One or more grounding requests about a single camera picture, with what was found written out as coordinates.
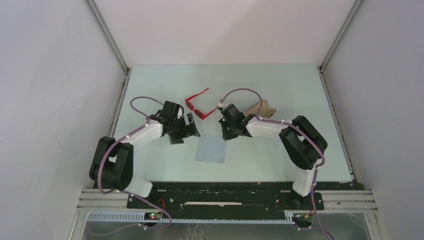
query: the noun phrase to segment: gray wall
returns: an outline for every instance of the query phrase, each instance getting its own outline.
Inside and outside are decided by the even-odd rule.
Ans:
[[[83,0],[1,7],[1,239],[64,239],[123,72]]]
[[[365,1],[325,73],[390,238],[422,239],[424,1]]]

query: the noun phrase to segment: square cloth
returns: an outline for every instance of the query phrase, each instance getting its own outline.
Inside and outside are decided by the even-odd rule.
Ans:
[[[226,156],[227,142],[222,135],[202,135],[197,143],[195,160],[223,164]]]

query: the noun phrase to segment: red sunglasses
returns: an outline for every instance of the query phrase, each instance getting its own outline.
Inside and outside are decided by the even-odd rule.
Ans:
[[[193,95],[189,98],[185,99],[185,105],[187,105],[187,107],[193,111],[200,119],[205,120],[205,118],[207,118],[209,115],[211,115],[213,112],[215,112],[215,110],[218,108],[218,106],[215,107],[214,110],[210,111],[208,114],[204,114],[203,112],[201,112],[199,109],[196,109],[195,106],[193,106],[193,104],[190,103],[190,100],[194,99],[195,97],[199,96],[200,94],[206,92],[209,89],[206,88],[204,91],[202,91],[201,93],[198,93],[196,95]]]

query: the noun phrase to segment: white wall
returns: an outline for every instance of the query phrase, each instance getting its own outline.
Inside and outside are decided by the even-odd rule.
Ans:
[[[321,64],[355,0],[97,0],[128,65]]]
[[[424,1],[365,1],[325,73],[391,239],[422,239]]]
[[[1,5],[1,239],[64,239],[123,72],[83,0]]]

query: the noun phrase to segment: white table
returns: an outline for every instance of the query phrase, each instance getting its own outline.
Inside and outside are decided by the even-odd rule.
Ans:
[[[314,64],[208,64],[134,66],[117,122],[115,137],[129,133],[145,122],[130,107],[130,100],[149,96],[159,101],[181,104],[189,109],[185,99],[194,98],[195,107],[207,113],[220,98],[236,88],[250,88],[275,108],[273,119],[294,119],[303,115],[328,142],[326,164],[318,171],[318,181],[349,182],[351,175],[342,150],[335,123]],[[225,103],[233,103],[244,112],[259,100],[251,92],[238,91]],[[134,105],[148,115],[162,106],[147,99]],[[222,136],[217,110],[205,120],[194,115],[202,136]],[[238,137],[226,142],[223,163],[198,161],[199,138],[189,137],[184,144],[171,145],[168,136],[161,137],[143,148],[134,148],[134,172],[149,181],[167,182],[278,182],[293,181],[295,165],[279,140],[260,137]]]

